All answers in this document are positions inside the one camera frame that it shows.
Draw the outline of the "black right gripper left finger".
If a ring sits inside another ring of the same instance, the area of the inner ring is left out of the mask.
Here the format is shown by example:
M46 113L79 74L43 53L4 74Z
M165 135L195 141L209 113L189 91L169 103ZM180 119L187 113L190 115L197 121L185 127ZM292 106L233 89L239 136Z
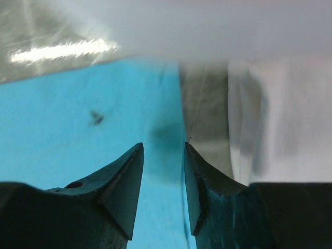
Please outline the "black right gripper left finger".
M64 188L1 183L1 248L126 248L144 164L137 143Z

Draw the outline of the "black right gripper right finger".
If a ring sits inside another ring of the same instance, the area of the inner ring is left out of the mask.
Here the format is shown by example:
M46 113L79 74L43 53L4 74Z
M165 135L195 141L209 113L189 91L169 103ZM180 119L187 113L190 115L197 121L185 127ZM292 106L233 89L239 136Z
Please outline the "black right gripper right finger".
M190 144L184 172L197 248L331 248L330 183L244 186Z

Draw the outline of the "turquoise t shirt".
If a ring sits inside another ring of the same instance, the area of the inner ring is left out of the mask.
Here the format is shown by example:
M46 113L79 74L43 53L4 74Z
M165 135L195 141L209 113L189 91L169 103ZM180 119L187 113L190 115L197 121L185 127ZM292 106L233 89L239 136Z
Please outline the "turquoise t shirt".
M179 65L127 58L1 85L1 180L64 187L144 145L129 248L195 248Z

